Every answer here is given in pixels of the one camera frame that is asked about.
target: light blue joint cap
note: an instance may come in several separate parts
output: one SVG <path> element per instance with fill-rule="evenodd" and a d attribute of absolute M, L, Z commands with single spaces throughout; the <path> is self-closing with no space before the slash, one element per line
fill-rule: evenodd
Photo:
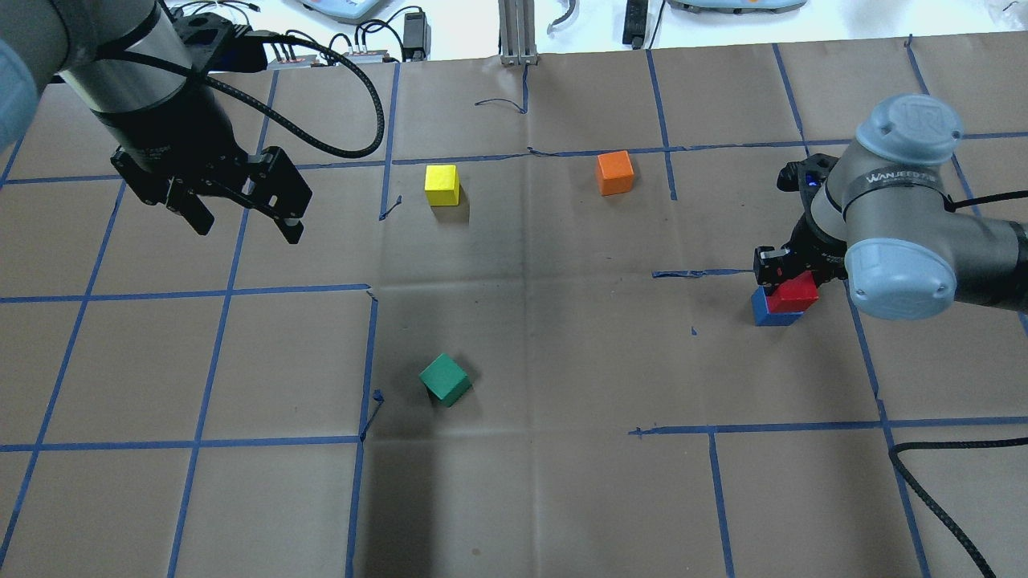
<path fill-rule="evenodd" d="M 881 319 L 925 319 L 953 303 L 953 267 L 921 245 L 900 239 L 865 239 L 846 251 L 849 296 Z"/>
<path fill-rule="evenodd" d="M 0 151 L 25 135 L 38 104 L 32 73 L 17 52 L 0 39 Z"/>
<path fill-rule="evenodd" d="M 903 165 L 942 165 L 962 138 L 960 115 L 928 95 L 889 97 L 856 129 L 864 148 Z"/>

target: orange cube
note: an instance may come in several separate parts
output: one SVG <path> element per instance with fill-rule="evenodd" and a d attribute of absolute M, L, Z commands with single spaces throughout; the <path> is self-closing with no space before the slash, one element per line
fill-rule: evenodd
<path fill-rule="evenodd" d="M 632 189 L 635 172 L 627 150 L 608 152 L 596 157 L 596 184 L 603 196 L 620 194 Z"/>

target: colored block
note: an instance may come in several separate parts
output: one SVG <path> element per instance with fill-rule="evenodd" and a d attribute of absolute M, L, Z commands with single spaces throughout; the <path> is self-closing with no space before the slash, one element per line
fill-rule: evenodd
<path fill-rule="evenodd" d="M 768 311 L 768 298 L 763 287 L 757 287 L 749 303 L 754 308 L 754 324 L 758 327 L 786 327 L 796 323 L 803 312 L 800 313 L 771 313 Z"/>
<path fill-rule="evenodd" d="M 446 354 L 437 357 L 418 377 L 446 407 L 453 405 L 471 387 L 468 373 Z"/>
<path fill-rule="evenodd" d="M 425 168 L 425 195 L 433 207 L 456 207 L 461 204 L 461 177 L 456 165 L 430 165 Z"/>
<path fill-rule="evenodd" d="M 620 194 L 632 189 L 635 171 L 627 150 L 608 152 L 596 157 L 596 184 L 603 196 Z"/>
<path fill-rule="evenodd" d="M 814 274 L 805 270 L 795 279 L 782 283 L 774 294 L 768 297 L 770 313 L 802 313 L 817 301 L 817 285 Z"/>

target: gray work surface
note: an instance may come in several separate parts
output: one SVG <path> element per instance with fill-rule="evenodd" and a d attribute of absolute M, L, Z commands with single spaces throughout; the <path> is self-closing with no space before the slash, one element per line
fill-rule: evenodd
<path fill-rule="evenodd" d="M 654 273 L 785 242 L 778 170 L 896 93 L 963 115 L 954 196 L 1025 188 L 1026 53 L 1008 33 L 369 66 L 390 117 L 359 161 L 220 99 L 244 147 L 301 166 L 297 246 L 220 200 L 207 237 L 142 205 L 50 86 L 0 157 L 0 576 L 972 576 L 887 447 L 1026 435 L 1024 317 L 886 323 L 835 282 L 758 328 L 751 275 Z M 345 70 L 226 78 L 332 144 L 373 132 Z M 624 148 L 635 187 L 601 197 L 595 154 Z M 460 207 L 428 206 L 433 162 Z M 417 380 L 444 352 L 474 382 L 451 408 Z M 1028 449 L 908 462 L 1025 574 Z"/>

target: yellow cube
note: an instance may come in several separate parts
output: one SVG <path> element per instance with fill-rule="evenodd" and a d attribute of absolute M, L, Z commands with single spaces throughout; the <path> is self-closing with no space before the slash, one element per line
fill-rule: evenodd
<path fill-rule="evenodd" d="M 430 165 L 425 168 L 425 195 L 432 207 L 456 207 L 461 204 L 461 177 L 456 165 Z"/>

